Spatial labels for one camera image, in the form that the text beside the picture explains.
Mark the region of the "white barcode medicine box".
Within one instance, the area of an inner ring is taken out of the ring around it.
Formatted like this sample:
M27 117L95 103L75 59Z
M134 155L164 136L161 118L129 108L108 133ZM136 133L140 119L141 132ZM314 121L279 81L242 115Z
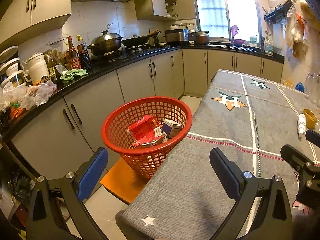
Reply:
M183 126L180 123L178 123L174 120L165 119L163 121L163 125L162 125L163 137L165 137L167 139L172 139L173 137L178 135L178 133L180 133L182 128L183 128Z

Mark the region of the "red foot cream box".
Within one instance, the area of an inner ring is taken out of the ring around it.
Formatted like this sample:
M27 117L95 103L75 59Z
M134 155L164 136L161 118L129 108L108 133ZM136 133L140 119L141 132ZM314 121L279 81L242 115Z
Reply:
M130 148L142 149L157 146L163 141L163 134L158 120L151 115L145 115L127 128L127 133L134 142Z

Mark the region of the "lower kitchen cabinets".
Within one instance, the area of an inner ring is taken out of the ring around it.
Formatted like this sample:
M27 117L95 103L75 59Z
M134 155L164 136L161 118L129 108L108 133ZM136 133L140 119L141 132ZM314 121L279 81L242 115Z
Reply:
M72 85L47 103L24 113L3 140L33 175L56 179L75 170L104 146L103 122L118 107L154 95L147 62L129 64L86 84ZM209 165L209 153L219 147L239 167L257 172L263 163L281 163L278 150L258 150L251 131L255 117L245 96L252 79L219 70L187 135L171 150L170 161L182 166L192 159Z

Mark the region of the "kitchen cabinets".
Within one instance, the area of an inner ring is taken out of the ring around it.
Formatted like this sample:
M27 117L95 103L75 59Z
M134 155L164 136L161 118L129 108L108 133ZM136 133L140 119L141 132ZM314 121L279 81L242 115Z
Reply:
M1 50L60 29L71 14L71 0L13 0L1 18Z
M147 62L129 64L86 84L72 85L47 103L24 113L3 140L33 175L56 179L75 170L104 146L103 122L118 107L154 95ZM192 159L209 165L209 153L219 147L239 167L257 172L263 163L281 163L278 150L258 150L251 131L255 117L245 96L252 79L219 70L187 135L171 150L170 161L182 166Z

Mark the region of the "upper kitchen cabinets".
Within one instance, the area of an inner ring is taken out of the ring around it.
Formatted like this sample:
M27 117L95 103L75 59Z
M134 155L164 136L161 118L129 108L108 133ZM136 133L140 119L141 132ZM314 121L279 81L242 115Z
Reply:
M1 18L1 50L60 29L71 14L71 0L13 0Z

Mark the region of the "orange stool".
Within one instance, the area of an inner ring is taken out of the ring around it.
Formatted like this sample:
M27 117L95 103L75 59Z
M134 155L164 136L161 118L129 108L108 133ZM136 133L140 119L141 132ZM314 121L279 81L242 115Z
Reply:
M109 193L129 205L141 193L148 180L136 174L123 158L119 158L100 183Z

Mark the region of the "white spray bottle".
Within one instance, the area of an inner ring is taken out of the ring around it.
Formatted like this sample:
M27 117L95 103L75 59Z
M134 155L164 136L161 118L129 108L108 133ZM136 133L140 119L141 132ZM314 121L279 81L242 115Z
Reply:
M298 117L297 132L300 138L302 138L306 132L306 116L304 114L300 114Z

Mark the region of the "grey patterned tablecloth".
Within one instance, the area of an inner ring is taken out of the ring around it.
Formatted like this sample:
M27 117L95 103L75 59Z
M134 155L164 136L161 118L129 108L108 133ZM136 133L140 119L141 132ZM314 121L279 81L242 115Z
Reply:
M319 148L297 131L303 109L318 113L305 94L241 73L218 71L190 131L169 153L138 197L116 215L127 239L209 239L234 205L211 167L218 147L241 170L279 175L289 197L294 239L319 239L319 213L296 201L297 172L281 158L289 144L319 164Z

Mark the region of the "blue plastic object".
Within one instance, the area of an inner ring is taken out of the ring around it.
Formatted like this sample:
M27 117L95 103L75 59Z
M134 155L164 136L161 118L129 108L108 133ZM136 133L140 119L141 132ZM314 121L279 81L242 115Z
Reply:
M299 83L296 84L295 89L300 91L300 92L302 92L302 93L304 93L304 89L305 88L304 88L304 85L301 82L299 82Z

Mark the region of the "clear glass pitcher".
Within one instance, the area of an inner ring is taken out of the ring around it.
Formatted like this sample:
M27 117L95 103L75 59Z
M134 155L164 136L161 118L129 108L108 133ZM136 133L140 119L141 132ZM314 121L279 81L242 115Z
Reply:
M319 75L309 73L305 80L306 94L309 100L316 106L319 106Z

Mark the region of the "red plastic basket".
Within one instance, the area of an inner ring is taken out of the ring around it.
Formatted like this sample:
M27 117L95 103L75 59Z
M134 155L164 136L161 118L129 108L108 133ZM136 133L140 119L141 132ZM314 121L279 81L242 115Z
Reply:
M101 137L140 177L150 179L191 124L192 112L185 103L152 96L128 102L109 114Z

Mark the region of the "plastic bags on counter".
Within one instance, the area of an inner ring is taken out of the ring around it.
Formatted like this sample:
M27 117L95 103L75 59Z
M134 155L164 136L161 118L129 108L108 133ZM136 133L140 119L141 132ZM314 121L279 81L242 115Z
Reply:
M1 88L1 111L5 112L15 103L26 110L34 106L38 107L47 103L56 90L57 85L50 80L37 86L19 85L18 87L14 87L12 82L9 82Z

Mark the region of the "green cloth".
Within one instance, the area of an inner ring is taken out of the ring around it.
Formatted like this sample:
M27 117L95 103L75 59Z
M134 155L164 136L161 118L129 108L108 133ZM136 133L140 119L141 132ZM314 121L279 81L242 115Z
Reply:
M67 84L75 80L75 78L79 78L87 75L86 69L71 69L66 71L61 77L60 80L63 84Z

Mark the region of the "white kettle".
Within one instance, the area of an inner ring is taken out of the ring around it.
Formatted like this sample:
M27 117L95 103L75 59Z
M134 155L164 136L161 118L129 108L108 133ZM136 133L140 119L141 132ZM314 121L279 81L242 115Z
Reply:
M47 63L43 53L36 53L26 61L22 61L22 70L28 83L40 81L44 76L49 76Z

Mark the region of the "soy sauce bottle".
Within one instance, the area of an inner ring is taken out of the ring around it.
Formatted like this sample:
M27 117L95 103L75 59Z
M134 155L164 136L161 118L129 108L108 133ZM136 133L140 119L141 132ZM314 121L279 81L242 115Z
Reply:
M72 69L81 69L81 64L78 56L78 52L76 51L72 37L68 36L68 59Z

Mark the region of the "dark sauce bottle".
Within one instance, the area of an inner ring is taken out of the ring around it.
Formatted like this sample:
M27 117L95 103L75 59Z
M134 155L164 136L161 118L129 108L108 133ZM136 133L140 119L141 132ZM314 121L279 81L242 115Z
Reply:
M88 53L87 44L80 35L76 35L78 40L77 50L82 69L86 69L88 73L92 72L92 63Z

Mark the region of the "hanging plastic bags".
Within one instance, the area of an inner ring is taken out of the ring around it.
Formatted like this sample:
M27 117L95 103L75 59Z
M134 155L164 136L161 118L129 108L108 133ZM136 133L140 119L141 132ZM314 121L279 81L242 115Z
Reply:
M311 32L319 34L319 20L306 0L290 2L292 5L286 13L285 41L292 55L302 60L311 46Z

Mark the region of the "steel wok with lid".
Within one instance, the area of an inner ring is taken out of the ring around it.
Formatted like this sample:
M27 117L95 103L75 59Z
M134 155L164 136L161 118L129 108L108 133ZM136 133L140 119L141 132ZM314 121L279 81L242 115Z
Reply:
M110 33L109 29L113 23L107 25L101 35L92 40L87 48L94 56L100 56L106 53L118 51L121 47L123 37L118 33Z

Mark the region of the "brown cooking pot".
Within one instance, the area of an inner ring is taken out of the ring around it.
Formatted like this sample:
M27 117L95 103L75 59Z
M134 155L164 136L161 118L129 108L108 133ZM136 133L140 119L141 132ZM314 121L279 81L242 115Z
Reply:
M189 30L189 41L194 41L198 45L208 45L210 43L209 31Z

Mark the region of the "black frying pan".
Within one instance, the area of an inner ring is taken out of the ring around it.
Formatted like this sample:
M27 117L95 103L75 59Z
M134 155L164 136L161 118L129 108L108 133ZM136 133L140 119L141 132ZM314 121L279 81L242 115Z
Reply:
M151 33L149 33L148 35L137 36L137 37L132 37L132 38L122 40L121 44L126 47L141 46L141 45L146 44L148 42L149 38L157 36L160 33L161 33L161 31L156 29L156 30L152 31Z

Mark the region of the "rice cooker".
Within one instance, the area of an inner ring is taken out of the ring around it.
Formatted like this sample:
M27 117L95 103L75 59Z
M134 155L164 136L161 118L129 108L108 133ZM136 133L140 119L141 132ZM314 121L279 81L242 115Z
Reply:
M187 29L170 29L166 30L165 41L170 46L186 46L189 44Z

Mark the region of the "window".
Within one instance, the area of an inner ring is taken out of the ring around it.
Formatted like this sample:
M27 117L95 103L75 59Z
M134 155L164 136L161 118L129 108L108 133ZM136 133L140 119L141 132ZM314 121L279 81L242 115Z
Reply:
M259 47L261 23L257 0L195 0L196 26L213 41Z

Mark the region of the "wall shelf rack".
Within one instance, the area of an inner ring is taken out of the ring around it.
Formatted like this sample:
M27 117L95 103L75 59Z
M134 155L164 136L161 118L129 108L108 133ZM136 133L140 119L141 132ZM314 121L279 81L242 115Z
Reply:
M291 0L287 0L282 6L277 7L274 11L264 15L264 20L270 23L276 23L286 17L287 12L293 6Z

